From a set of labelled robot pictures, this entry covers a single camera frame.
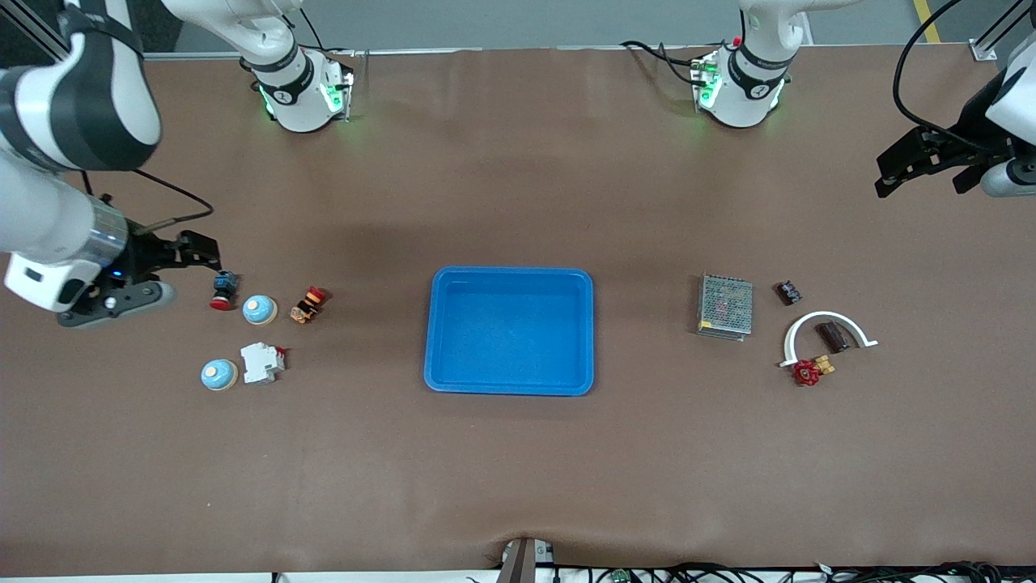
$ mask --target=blue round button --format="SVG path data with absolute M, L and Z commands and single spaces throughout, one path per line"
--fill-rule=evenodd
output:
M 249 324 L 262 326 L 277 318 L 277 302 L 269 296 L 252 296 L 241 307 L 241 314 Z
M 237 367 L 226 359 L 210 361 L 201 370 L 201 384 L 213 391 L 229 389 L 237 382 Z

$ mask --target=red knob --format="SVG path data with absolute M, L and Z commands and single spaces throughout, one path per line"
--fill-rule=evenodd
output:
M 229 300 L 227 300 L 226 298 L 220 298 L 219 296 L 212 298 L 212 301 L 208 303 L 208 308 L 212 309 L 213 311 L 220 311 L 225 313 L 234 310 L 230 308 Z
M 800 385 L 812 387 L 821 380 L 821 368 L 811 360 L 800 360 L 793 368 L 795 381 Z

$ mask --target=black cable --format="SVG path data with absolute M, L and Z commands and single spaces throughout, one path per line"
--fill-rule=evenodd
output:
M 691 79 L 690 77 L 684 77 L 683 75 L 680 74 L 679 70 L 677 70 L 677 67 L 673 65 L 672 59 L 669 58 L 669 53 L 665 52 L 665 45 L 659 42 L 658 43 L 658 50 L 659 50 L 659 52 L 662 53 L 662 58 L 664 58 L 665 62 L 668 63 L 669 70 L 671 70 L 672 74 L 677 76 L 677 79 L 680 79 L 684 83 L 687 83 L 688 85 L 691 85 L 691 86 L 694 86 L 694 87 L 704 87 L 706 86 L 704 81 L 698 81 L 696 79 Z
M 200 197 L 200 196 L 198 196 L 198 195 L 196 195 L 194 193 L 188 192 L 188 191 L 181 188 L 180 186 L 178 186 L 178 185 L 176 185 L 176 184 L 174 184 L 172 182 L 168 182 L 168 181 L 166 181 L 166 180 L 164 180 L 164 179 L 162 179 L 162 178 L 160 178 L 160 177 L 157 177 L 157 176 L 155 176 L 153 174 L 149 174 L 149 173 L 147 173 L 147 172 L 145 172 L 143 170 L 134 170 L 134 173 L 136 173 L 138 175 L 141 175 L 141 176 L 144 176 L 145 178 L 147 178 L 147 179 L 149 179 L 149 180 L 151 180 L 153 182 L 157 182 L 157 183 L 160 183 L 160 184 L 162 184 L 162 185 L 164 185 L 164 186 L 166 186 L 166 187 L 168 187 L 170 190 L 174 190 L 174 191 L 182 194 L 183 196 L 190 198 L 191 200 L 194 200 L 195 202 L 197 202 L 197 203 L 205 206 L 205 210 L 202 210 L 201 212 L 195 212 L 194 214 L 183 214 L 181 216 L 173 216 L 171 218 L 166 218 L 164 221 L 159 221 L 156 223 L 151 223 L 150 225 L 147 225 L 147 226 L 143 227 L 140 231 L 135 232 L 134 234 L 147 234 L 149 232 L 159 230 L 161 228 L 165 228 L 165 227 L 168 227 L 170 225 L 175 225 L 176 223 L 185 223 L 186 221 L 193 221 L 195 218 L 200 218 L 202 216 L 207 216 L 207 215 L 209 215 L 209 214 L 211 214 L 212 212 L 215 211 L 215 208 L 211 204 L 209 204 L 207 200 L 205 200 L 204 198 L 202 198 L 202 197 Z
M 689 575 L 689 572 L 691 571 L 700 571 L 701 573 L 691 577 Z M 712 564 L 712 563 L 704 563 L 704 564 L 684 563 L 677 566 L 677 573 L 680 573 L 681 575 L 687 574 L 686 577 L 682 578 L 685 583 L 696 583 L 698 580 L 709 575 L 712 575 L 713 577 L 718 577 L 722 579 L 725 583 L 736 583 L 733 579 L 730 579 L 729 577 L 723 575 L 721 573 L 722 571 L 726 571 L 727 573 L 732 573 L 730 570 L 728 570 L 723 565 Z
M 875 583 L 877 581 L 889 581 L 889 580 L 894 580 L 894 579 L 900 578 L 900 577 L 914 578 L 914 577 L 920 577 L 921 575 L 931 575 L 930 573 L 926 573 L 926 572 L 923 572 L 923 571 L 920 571 L 920 572 L 911 572 L 911 573 L 897 573 L 895 575 L 891 575 L 891 574 L 888 574 L 888 573 L 883 573 L 883 574 L 877 575 L 877 576 L 873 576 L 872 575 L 873 573 L 874 572 L 871 572 L 871 573 L 868 573 L 868 574 L 862 574 L 862 575 L 864 575 L 864 577 L 847 579 L 847 580 L 839 582 L 839 583 Z
M 934 577 L 936 579 L 938 579 L 942 583 L 950 583 L 949 581 L 947 581 L 946 579 L 944 579 L 942 575 L 936 575 L 934 573 L 926 573 L 925 575 L 927 577 Z
M 645 569 L 644 572 L 648 573 L 648 575 L 651 576 L 651 580 L 653 582 L 657 581 L 658 583 L 666 583 L 665 581 L 662 581 L 661 577 L 659 577 L 658 575 L 655 575 L 655 570 L 654 569 Z
M 990 26 L 988 28 L 988 30 L 986 30 L 985 32 L 983 32 L 982 36 L 978 37 L 978 40 L 975 41 L 975 45 L 976 46 L 981 45 L 982 41 L 985 40 L 985 37 L 988 36 L 992 32 L 992 30 L 995 28 L 997 28 L 998 26 L 1000 26 L 1000 23 L 1002 23 L 1005 20 L 1007 20 L 1007 17 L 1011 16 L 1011 12 L 1013 12 L 1014 9 L 1017 8 L 1018 6 L 1020 6 L 1021 3 L 1025 2 L 1025 1 L 1026 0 L 1015 0 L 1014 5 L 1011 6 L 1010 8 L 1008 8 L 1006 12 L 1004 12 L 1003 14 L 1001 14 L 1000 18 L 997 19 L 997 22 L 992 23 L 992 26 Z M 992 45 L 996 45 L 996 42 L 990 42 L 989 45 L 992 46 Z
M 255 74 L 255 71 L 253 71 L 252 67 L 249 65 L 249 62 L 247 60 L 244 60 L 244 57 L 241 57 L 241 58 L 237 59 L 237 66 L 243 68 L 244 70 L 247 70 L 249 72 L 252 72 L 253 75 Z M 249 89 L 252 89 L 253 91 L 258 91 L 259 90 L 259 80 L 258 79 L 253 79 L 252 83 L 249 83 Z
M 83 188 L 86 190 L 86 194 L 93 196 L 93 186 L 90 185 L 90 175 L 86 173 L 86 170 L 80 170 L 79 174 L 83 176 Z
M 949 2 L 943 4 L 941 8 L 932 12 L 927 20 L 921 23 L 921 27 L 918 28 L 914 32 L 914 34 L 910 37 L 910 40 L 906 41 L 906 46 L 903 47 L 902 53 L 899 54 L 899 61 L 896 62 L 896 72 L 892 78 L 892 100 L 895 101 L 896 108 L 899 110 L 899 113 L 903 114 L 903 116 L 906 119 L 910 119 L 911 121 L 917 123 L 918 125 L 924 125 L 926 127 L 934 129 L 936 132 L 949 136 L 950 138 L 957 140 L 961 144 L 972 149 L 986 153 L 994 153 L 992 149 L 983 145 L 979 145 L 967 138 L 960 137 L 957 134 L 947 129 L 946 127 L 943 127 L 942 125 L 937 125 L 936 123 L 932 123 L 931 121 L 928 121 L 927 119 L 924 119 L 923 117 L 915 114 L 911 110 L 906 109 L 906 106 L 903 105 L 902 98 L 899 96 L 899 81 L 902 78 L 903 65 L 906 63 L 906 56 L 910 55 L 911 49 L 914 48 L 914 45 L 916 45 L 918 39 L 921 38 L 921 35 L 924 34 L 924 31 L 927 30 L 928 27 L 931 26 L 932 23 L 934 23 L 936 20 L 939 19 L 939 17 L 945 14 L 947 10 L 949 10 L 953 6 L 956 6 L 960 2 L 961 0 L 949 0 Z
M 649 55 L 655 57 L 656 59 L 663 60 L 663 61 L 665 60 L 665 57 L 662 56 L 661 53 L 656 52 L 655 49 L 652 49 L 651 47 L 649 47 L 648 45 L 644 45 L 643 42 L 641 42 L 639 40 L 627 40 L 626 42 L 621 43 L 620 47 L 626 47 L 627 49 L 629 49 L 630 47 L 636 47 L 638 49 L 643 49 Z M 691 60 L 690 59 L 688 59 L 686 61 L 685 60 L 672 59 L 672 62 L 675 63 L 675 64 L 679 64 L 679 65 L 683 65 L 683 66 L 691 66 Z
M 1014 28 L 1015 26 L 1018 26 L 1018 23 L 1021 22 L 1021 19 L 1027 18 L 1028 16 L 1029 16 L 1029 12 L 1027 10 L 1021 10 L 1021 12 L 1018 13 L 1018 18 L 1014 19 L 1014 22 L 1012 22 L 1010 24 L 1010 26 L 1008 26 L 1007 28 L 1005 28 L 1004 30 L 1002 30 L 1000 32 L 1000 34 L 996 38 L 992 39 L 992 42 L 989 42 L 989 46 L 990 47 L 995 47 L 997 45 L 997 42 L 1000 42 L 1001 38 L 1003 38 L 1004 36 L 1007 36 L 1007 33 L 1010 32 L 1012 28 Z
M 1011 583 L 1026 583 L 1027 581 L 1036 582 L 1036 572 L 1025 572 L 1021 571 L 1020 567 L 1011 569 L 1010 571 L 1012 572 L 1012 576 L 1009 576 L 1007 579 L 1011 581 Z
M 744 575 L 745 577 L 748 577 L 752 581 L 755 581 L 755 583 L 766 583 L 766 581 L 760 579 L 757 575 L 755 575 L 751 571 L 747 571 L 744 569 L 731 569 L 730 573 L 737 575 L 738 579 L 741 579 L 741 576 Z
M 1000 567 L 989 563 L 985 563 L 985 565 L 992 572 L 992 574 L 989 576 L 989 580 L 995 583 L 1001 583 L 1003 578 L 1000 575 Z
M 306 9 L 298 8 L 298 11 L 301 12 L 303 18 L 306 19 L 306 24 L 310 27 L 310 32 L 313 33 L 313 37 L 317 39 L 317 47 L 319 47 L 321 51 L 326 51 L 326 49 L 323 48 L 323 41 L 320 40 L 320 35 L 317 34 L 317 29 L 313 28 L 313 23 L 310 22 L 310 17 L 306 16 Z
M 324 53 L 338 53 L 338 52 L 342 52 L 342 51 L 352 51 L 352 52 L 355 52 L 354 49 L 349 49 L 348 47 L 327 47 L 327 48 L 321 48 L 321 47 L 315 47 L 313 45 L 299 45 L 299 47 L 301 47 L 304 49 L 313 49 L 315 51 L 323 51 Z

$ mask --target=metal bracket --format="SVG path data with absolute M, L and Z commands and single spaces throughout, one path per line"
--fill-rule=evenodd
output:
M 974 38 L 968 39 L 968 47 L 972 50 L 972 56 L 978 62 L 997 60 L 997 51 L 992 47 L 983 49 L 978 46 L 978 41 Z

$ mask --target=dark brown component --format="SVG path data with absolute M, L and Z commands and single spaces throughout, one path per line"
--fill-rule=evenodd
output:
M 821 337 L 824 338 L 824 342 L 828 345 L 828 349 L 832 353 L 841 353 L 848 350 L 848 343 L 845 342 L 845 337 L 842 337 L 841 330 L 833 322 L 825 322 L 816 326 L 816 331 L 819 332 Z
M 799 293 L 799 290 L 790 281 L 777 283 L 774 285 L 774 290 L 777 291 L 777 295 L 780 296 L 780 299 L 784 302 L 785 307 L 798 304 L 802 301 L 802 294 Z
M 804 48 L 780 107 L 739 130 L 620 51 L 373 56 L 352 121 L 308 135 L 266 118 L 236 62 L 146 62 L 165 134 L 147 169 L 215 205 L 192 228 L 257 293 L 348 302 L 257 329 L 213 318 L 211 273 L 183 269 L 163 272 L 169 307 L 64 330 L 0 289 L 0 575 L 479 569 L 518 536 L 568 564 L 1036 563 L 1017 244 L 1036 204 L 949 175 L 876 198 L 874 155 L 910 124 L 899 51 Z M 903 99 L 931 119 L 997 74 L 966 45 L 911 59 Z M 131 217 L 183 213 L 130 173 L 91 179 Z M 694 273 L 776 281 L 789 247 L 824 271 L 811 298 L 882 343 L 831 391 L 775 371 L 783 311 L 744 344 L 683 334 Z M 425 386 L 448 264 L 585 268 L 594 389 Z M 276 384 L 201 386 L 257 341 L 292 347 Z

